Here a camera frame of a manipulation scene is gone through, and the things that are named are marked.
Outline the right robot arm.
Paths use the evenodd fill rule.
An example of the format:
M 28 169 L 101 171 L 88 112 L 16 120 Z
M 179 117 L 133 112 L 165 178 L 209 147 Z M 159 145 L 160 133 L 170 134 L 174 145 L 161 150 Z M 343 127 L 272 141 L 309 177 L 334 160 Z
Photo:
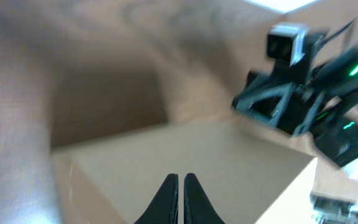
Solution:
M 324 31 L 303 38 L 302 59 L 290 64 L 296 36 L 267 35 L 271 74 L 251 70 L 232 108 L 291 136 L 311 133 L 316 148 L 343 168 L 358 159 L 358 123 L 346 113 L 358 105 L 358 44 L 312 67 L 326 43 Z

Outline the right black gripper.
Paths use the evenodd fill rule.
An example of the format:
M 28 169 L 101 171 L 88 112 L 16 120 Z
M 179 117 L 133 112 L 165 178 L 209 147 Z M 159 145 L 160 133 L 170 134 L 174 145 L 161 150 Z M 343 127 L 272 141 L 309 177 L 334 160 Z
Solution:
M 234 97 L 234 111 L 291 135 L 307 132 L 339 83 L 328 63 L 313 67 L 317 53 L 331 39 L 327 31 L 308 32 L 303 58 L 289 67 L 274 59 L 270 74 L 251 70 L 245 88 Z

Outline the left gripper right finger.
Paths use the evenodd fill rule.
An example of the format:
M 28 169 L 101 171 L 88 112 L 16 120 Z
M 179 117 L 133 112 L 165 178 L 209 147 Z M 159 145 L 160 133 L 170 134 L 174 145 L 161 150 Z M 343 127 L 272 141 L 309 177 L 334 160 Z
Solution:
M 194 173 L 184 179 L 184 224 L 224 224 Z

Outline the brown cardboard box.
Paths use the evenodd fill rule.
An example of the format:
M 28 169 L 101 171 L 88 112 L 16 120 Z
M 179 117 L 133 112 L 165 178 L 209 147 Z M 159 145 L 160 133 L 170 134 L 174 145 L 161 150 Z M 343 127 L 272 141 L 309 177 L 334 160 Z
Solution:
M 311 223 L 317 160 L 233 124 L 146 129 L 57 148 L 64 223 L 134 223 L 169 174 L 200 181 L 225 223 Z

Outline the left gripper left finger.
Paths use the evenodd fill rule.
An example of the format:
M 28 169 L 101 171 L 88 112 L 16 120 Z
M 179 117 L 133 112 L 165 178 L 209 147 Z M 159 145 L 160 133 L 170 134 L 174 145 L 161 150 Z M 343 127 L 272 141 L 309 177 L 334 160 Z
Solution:
M 135 224 L 178 223 L 178 175 L 168 174 Z

